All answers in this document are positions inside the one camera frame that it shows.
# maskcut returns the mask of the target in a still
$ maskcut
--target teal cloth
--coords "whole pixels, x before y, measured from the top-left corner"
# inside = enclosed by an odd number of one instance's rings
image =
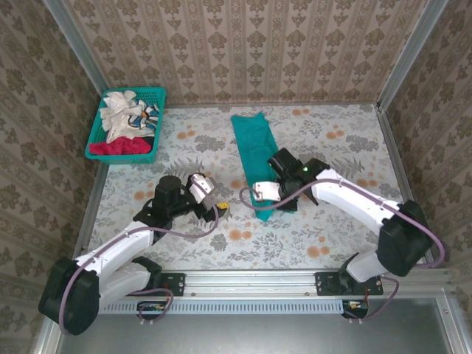
[[[248,186],[256,182],[275,180],[276,175],[268,165],[268,160],[279,149],[264,114],[261,112],[254,117],[233,116],[231,121]],[[272,205],[271,201],[256,203],[252,195],[251,200],[252,205],[259,207]],[[266,222],[272,212],[273,210],[256,211],[256,216]]]

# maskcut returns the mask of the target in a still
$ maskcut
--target floral tablecloth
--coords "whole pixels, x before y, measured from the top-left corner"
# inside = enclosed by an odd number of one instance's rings
[[[373,105],[174,108],[164,112],[156,163],[110,167],[89,249],[123,230],[163,175],[184,181],[197,171],[215,179],[215,199],[228,201],[230,212],[212,235],[166,235],[145,252],[165,269],[335,268],[353,253],[375,248],[373,232],[323,201],[315,206],[302,198],[297,213],[276,211],[267,223],[240,203],[246,180],[230,118],[260,111],[279,148],[303,162],[313,156],[326,161],[362,187],[401,201]],[[209,227],[194,214],[174,222],[182,232]]]

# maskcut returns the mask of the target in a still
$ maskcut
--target red cloth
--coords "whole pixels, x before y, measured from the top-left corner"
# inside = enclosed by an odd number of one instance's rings
[[[88,151],[94,155],[136,155],[149,153],[151,146],[143,138],[129,139],[121,136],[110,144],[106,142],[90,144]]]

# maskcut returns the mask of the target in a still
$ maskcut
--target plastic basket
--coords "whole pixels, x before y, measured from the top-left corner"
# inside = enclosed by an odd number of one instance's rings
[[[106,97],[108,92],[119,91],[123,92],[131,90],[136,92],[136,99],[143,100],[148,104],[154,104],[159,107],[159,121],[157,122],[156,135],[154,137],[154,145],[149,153],[136,154],[136,155],[94,155],[89,151],[89,145],[96,142],[106,141],[106,132],[102,127],[102,117],[100,110],[97,110],[95,116],[94,125],[91,127],[91,133],[88,137],[86,147],[86,157],[92,160],[100,160],[106,164],[152,164],[156,160],[157,147],[159,145],[159,134],[161,133],[162,116],[164,113],[165,103],[165,88],[162,87],[122,87],[122,88],[111,88],[103,93],[100,105],[98,108],[106,107],[103,98]]]

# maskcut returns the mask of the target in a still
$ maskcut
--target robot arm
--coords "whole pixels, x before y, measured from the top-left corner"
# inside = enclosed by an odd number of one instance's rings
[[[411,226],[393,212],[379,207],[353,190],[343,187],[354,185],[341,177],[328,164],[317,159],[311,159],[307,164],[296,160],[285,148],[278,151],[269,164],[278,175],[275,182],[257,182],[253,188],[258,195],[256,201],[281,201],[306,184],[322,179],[339,181],[339,184],[319,183],[305,191],[307,197],[315,204],[321,199],[339,209],[351,214],[363,222],[369,229],[379,236],[377,250],[368,251],[351,257],[341,267],[341,282],[363,283],[372,277],[391,272],[404,277],[416,262],[431,247],[431,239],[414,226]],[[389,201],[371,192],[366,194],[381,201],[382,205],[389,205],[410,218],[426,225],[423,211],[413,201],[399,204]],[[296,210],[296,199],[289,201],[283,210]]]
[[[188,178],[187,185],[175,176],[164,176],[156,186],[154,198],[134,216],[123,231],[98,249],[70,260],[59,259],[52,267],[48,282],[39,303],[39,311],[58,322],[60,303],[72,275],[91,258],[75,279],[66,302],[65,328],[74,335],[86,330],[97,317],[100,308],[141,289],[162,286],[162,268],[145,257],[136,257],[160,240],[166,232],[143,230],[128,235],[131,230],[159,227],[170,230],[173,220],[180,215],[194,212],[206,222],[215,219],[214,209],[207,205],[205,194],[213,183],[200,173]],[[223,216],[227,206],[217,206],[218,216]]]

